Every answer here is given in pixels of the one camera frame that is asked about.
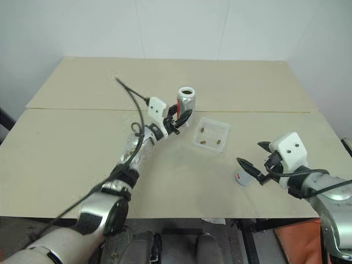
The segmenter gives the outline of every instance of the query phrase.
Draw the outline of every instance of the floor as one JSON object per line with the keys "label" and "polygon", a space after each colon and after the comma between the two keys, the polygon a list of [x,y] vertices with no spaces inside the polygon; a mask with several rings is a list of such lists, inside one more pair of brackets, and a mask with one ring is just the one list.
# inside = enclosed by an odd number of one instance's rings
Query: floor
{"label": "floor", "polygon": [[[231,220],[212,224],[201,219],[128,219],[124,232],[106,241],[101,263],[117,263],[133,235],[146,230],[162,234],[163,264],[196,263],[195,243],[200,233],[210,233],[215,238],[226,264],[248,263],[241,231],[231,227],[231,223]],[[23,218],[0,217],[0,261],[19,250],[27,236],[43,225]],[[255,233],[254,239],[261,264],[287,263],[273,231]]]}

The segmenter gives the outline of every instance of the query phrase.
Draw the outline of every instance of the metal frame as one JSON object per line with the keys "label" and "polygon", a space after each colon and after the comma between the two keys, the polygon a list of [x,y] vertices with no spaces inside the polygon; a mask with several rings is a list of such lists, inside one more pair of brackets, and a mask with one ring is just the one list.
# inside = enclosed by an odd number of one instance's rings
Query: metal frame
{"label": "metal frame", "polygon": [[348,154],[352,157],[352,150],[351,150],[350,146],[345,142],[344,139],[341,139],[341,143],[345,147],[345,149],[347,150]]}
{"label": "metal frame", "polygon": [[11,130],[15,125],[15,120],[12,119],[6,112],[0,108],[0,124],[2,124],[7,130]]}
{"label": "metal frame", "polygon": [[273,228],[291,226],[313,220],[315,218],[272,218],[272,219],[235,219],[232,227],[237,224],[242,232],[243,242],[249,264],[259,264],[259,257],[255,246],[253,232],[264,232]]}
{"label": "metal frame", "polygon": [[[26,219],[38,221],[42,223],[48,223],[52,220],[52,218],[36,218],[36,217],[25,217]],[[293,224],[299,224],[303,222],[310,221],[315,218],[272,218],[272,219],[250,219],[250,218],[242,218],[242,219],[233,219],[233,223],[230,225],[233,227],[235,224],[237,229],[241,231],[244,246],[246,250],[246,255],[249,264],[259,264],[259,257],[256,249],[256,245],[254,242],[253,232],[264,232],[274,228],[291,226]],[[69,227],[76,223],[76,219],[60,219],[56,226],[60,227]],[[197,228],[164,228],[162,234],[179,234],[179,235],[200,235],[202,234],[202,229]],[[97,254],[101,254],[99,252],[102,250],[102,247],[97,249]]]}

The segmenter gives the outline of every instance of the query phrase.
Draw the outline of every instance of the white wall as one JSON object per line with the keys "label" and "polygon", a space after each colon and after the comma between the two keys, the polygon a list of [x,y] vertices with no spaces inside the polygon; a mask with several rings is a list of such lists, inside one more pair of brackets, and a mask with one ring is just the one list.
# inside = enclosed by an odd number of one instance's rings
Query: white wall
{"label": "white wall", "polygon": [[323,1],[289,65],[340,138],[352,138],[352,1]]}
{"label": "white wall", "polygon": [[63,56],[298,58],[325,1],[0,0],[0,106],[17,119]]}

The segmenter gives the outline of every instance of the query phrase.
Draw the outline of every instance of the soda can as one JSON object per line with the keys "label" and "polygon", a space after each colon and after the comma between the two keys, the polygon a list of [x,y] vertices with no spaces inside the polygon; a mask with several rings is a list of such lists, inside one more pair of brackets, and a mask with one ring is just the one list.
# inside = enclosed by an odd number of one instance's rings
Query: soda can
{"label": "soda can", "polygon": [[192,109],[192,114],[185,123],[187,127],[192,125],[196,105],[196,92],[192,87],[181,87],[177,94],[177,119],[187,110]]}

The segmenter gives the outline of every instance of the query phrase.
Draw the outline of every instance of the orange cloth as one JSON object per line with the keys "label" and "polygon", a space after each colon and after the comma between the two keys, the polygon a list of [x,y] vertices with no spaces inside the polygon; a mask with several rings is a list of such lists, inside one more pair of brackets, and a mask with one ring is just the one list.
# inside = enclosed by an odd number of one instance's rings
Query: orange cloth
{"label": "orange cloth", "polygon": [[275,233],[289,264],[322,263],[320,219],[278,228]]}

